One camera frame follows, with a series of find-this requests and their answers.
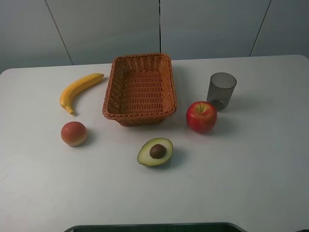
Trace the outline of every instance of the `banana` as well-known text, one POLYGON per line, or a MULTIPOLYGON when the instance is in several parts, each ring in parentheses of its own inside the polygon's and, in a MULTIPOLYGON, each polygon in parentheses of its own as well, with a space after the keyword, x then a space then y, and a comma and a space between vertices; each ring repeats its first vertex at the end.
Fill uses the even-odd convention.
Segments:
POLYGON ((85 89, 101 82, 103 77, 104 74, 93 73, 70 84, 61 94, 61 107, 73 115, 74 110, 72 108, 72 102, 74 98, 85 89))

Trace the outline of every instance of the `basket rim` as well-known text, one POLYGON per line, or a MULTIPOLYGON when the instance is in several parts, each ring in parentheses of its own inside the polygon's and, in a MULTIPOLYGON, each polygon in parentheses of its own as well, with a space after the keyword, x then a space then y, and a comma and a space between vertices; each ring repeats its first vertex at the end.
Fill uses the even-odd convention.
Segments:
POLYGON ((117 58, 114 59, 113 63, 112 63, 112 69, 111 69, 111 74, 110 74, 110 78, 109 78, 109 82, 108 82, 108 86, 107 89, 110 89, 111 85, 112 85, 112 80, 114 78, 114 70, 115 70, 115 66, 116 66, 116 62, 122 58, 130 58, 130 57, 145 57, 145 56, 163 56, 168 58, 168 62, 169 62, 169 74, 171 77, 171 81, 170 84, 172 85, 172 95, 171 97, 173 98, 172 104, 171 104, 171 109, 167 110, 167 111, 161 111, 161 112, 157 112, 157 113, 139 113, 139 114, 112 114, 108 112, 107 109, 107 102, 109 101, 109 96, 110 93, 106 93, 105 94, 105 99, 104 99, 104 104, 103 104, 103 115, 108 119, 108 118, 113 118, 114 120, 117 120, 118 118, 121 119, 130 119, 130 117, 133 116, 159 116, 161 115, 162 117, 168 117, 169 115, 172 115, 173 113, 176 112, 177 110, 177 99, 176 99, 176 91, 175 91, 175 86, 174 86, 174 80, 173 80, 173 72, 172 72, 172 66, 171 66, 171 59, 169 57, 169 55, 165 54, 165 53, 148 53, 148 54, 136 54, 136 55, 124 55, 124 56, 119 56, 117 58))

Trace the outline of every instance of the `apple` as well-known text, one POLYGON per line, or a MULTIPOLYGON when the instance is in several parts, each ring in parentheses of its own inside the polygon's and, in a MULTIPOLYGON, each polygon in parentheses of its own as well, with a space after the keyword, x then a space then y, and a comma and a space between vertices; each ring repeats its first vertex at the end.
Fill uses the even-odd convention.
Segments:
POLYGON ((216 108, 206 101, 197 101, 187 110, 187 124, 198 133, 210 131, 217 120, 216 108))
POLYGON ((79 146, 87 140, 87 129, 80 122, 68 122, 61 130, 61 138, 69 146, 79 146))

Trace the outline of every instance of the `avocado flesh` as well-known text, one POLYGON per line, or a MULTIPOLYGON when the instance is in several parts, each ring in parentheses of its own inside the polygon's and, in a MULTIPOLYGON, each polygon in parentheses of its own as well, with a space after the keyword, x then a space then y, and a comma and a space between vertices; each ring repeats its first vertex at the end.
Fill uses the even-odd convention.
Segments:
POLYGON ((169 139, 156 138, 149 140, 147 143, 145 143, 145 145, 141 148, 137 156, 137 161, 142 165, 157 166, 168 161, 172 156, 172 154, 173 154, 173 143, 169 139), (149 153, 150 149, 156 144, 161 144, 166 148, 165 156, 160 159, 152 158, 149 153))

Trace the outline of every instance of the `brown woven basket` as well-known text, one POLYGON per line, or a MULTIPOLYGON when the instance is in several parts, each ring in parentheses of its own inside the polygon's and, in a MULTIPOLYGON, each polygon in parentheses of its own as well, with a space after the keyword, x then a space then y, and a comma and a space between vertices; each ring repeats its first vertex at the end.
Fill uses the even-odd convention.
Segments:
POLYGON ((177 109, 170 58, 163 53, 117 57, 103 114, 123 126, 154 124, 177 109))

